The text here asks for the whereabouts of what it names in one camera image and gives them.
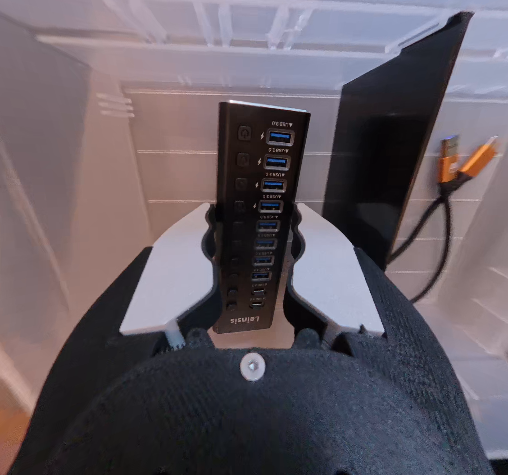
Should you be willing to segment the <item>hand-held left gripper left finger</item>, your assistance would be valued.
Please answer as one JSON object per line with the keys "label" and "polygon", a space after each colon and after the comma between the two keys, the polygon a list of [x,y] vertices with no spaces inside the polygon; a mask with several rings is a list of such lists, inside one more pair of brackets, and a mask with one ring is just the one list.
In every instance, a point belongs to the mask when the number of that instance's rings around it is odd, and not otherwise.
{"label": "hand-held left gripper left finger", "polygon": [[119,331],[162,332],[170,348],[195,347],[219,319],[223,302],[214,259],[215,207],[204,203],[153,244]]}

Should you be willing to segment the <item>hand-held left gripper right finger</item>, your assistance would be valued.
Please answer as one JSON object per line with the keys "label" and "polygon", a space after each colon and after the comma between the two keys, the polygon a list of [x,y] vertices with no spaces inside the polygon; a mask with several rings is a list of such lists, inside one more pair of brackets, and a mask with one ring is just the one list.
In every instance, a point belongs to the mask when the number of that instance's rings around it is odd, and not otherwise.
{"label": "hand-held left gripper right finger", "polygon": [[304,203],[295,205],[285,317],[322,342],[343,332],[382,336],[384,326],[352,243]]}

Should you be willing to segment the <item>large black USB hub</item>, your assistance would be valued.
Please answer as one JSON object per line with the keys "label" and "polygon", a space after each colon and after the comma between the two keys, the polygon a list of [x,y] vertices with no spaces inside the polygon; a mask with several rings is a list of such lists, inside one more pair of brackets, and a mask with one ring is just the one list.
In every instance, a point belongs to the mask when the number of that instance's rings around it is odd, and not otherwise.
{"label": "large black USB hub", "polygon": [[219,104],[217,334],[272,325],[309,122],[306,110]]}

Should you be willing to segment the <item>clear plastic bin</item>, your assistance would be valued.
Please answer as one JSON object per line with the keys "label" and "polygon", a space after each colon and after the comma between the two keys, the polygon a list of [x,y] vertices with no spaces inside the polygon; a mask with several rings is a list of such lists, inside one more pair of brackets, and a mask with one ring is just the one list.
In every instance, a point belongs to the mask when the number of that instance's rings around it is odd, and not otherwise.
{"label": "clear plastic bin", "polygon": [[[343,86],[461,11],[386,269],[353,245],[382,336],[295,333],[292,220],[270,328],[120,333],[156,240],[215,207],[220,103],[310,113],[294,209],[323,217]],[[503,97],[507,0],[1,0],[1,344],[37,394],[10,473],[491,473],[411,302],[464,264]]]}

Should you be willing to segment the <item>black divider of clear bin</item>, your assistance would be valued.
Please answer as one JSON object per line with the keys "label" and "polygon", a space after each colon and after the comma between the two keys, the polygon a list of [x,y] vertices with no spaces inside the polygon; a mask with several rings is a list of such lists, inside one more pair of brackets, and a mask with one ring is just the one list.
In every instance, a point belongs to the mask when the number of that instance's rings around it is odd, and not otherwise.
{"label": "black divider of clear bin", "polygon": [[473,12],[343,86],[322,216],[382,270]]}

